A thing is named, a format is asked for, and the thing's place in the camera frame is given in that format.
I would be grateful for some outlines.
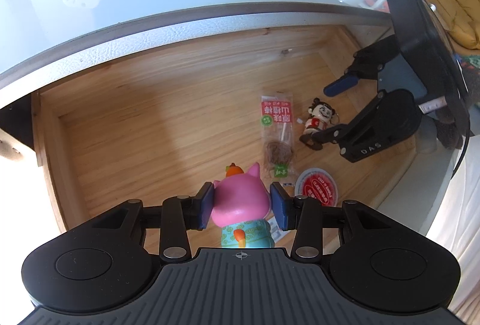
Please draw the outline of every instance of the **pig ear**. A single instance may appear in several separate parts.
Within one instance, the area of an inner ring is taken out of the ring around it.
[[[247,175],[253,176],[253,177],[260,177],[260,164],[255,163],[253,164],[250,169],[247,171]]]

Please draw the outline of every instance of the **ribbed black surface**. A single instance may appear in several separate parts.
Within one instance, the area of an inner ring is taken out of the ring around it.
[[[236,254],[240,251],[248,256],[238,258]],[[22,325],[461,323],[443,309],[396,317],[358,307],[330,285],[320,267],[296,263],[282,249],[202,249],[188,263],[164,267],[144,295],[122,308],[85,316],[61,315],[39,308],[21,322]]]

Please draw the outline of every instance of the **metal screw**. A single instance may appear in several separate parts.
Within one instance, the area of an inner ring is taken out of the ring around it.
[[[187,251],[179,246],[171,246],[163,251],[163,255],[169,259],[179,259],[187,254]]]
[[[320,252],[318,252],[318,249],[313,246],[301,246],[300,248],[297,248],[295,253],[297,256],[303,257],[304,259],[311,259],[317,257]]]

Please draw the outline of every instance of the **orange object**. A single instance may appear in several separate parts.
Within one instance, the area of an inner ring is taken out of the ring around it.
[[[245,248],[245,245],[247,243],[245,238],[245,232],[242,229],[235,229],[233,231],[233,236],[238,241],[238,247]]]
[[[230,166],[226,168],[225,177],[238,175],[238,174],[241,174],[241,173],[245,173],[245,172],[243,172],[243,169],[240,168],[240,167],[237,167],[235,165],[235,163],[231,163]]]

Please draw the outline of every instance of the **pink pig figurine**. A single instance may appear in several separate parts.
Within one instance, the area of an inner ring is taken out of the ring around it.
[[[273,248],[270,194],[260,179],[260,164],[243,173],[234,163],[225,179],[215,180],[213,222],[222,228],[222,248]]]

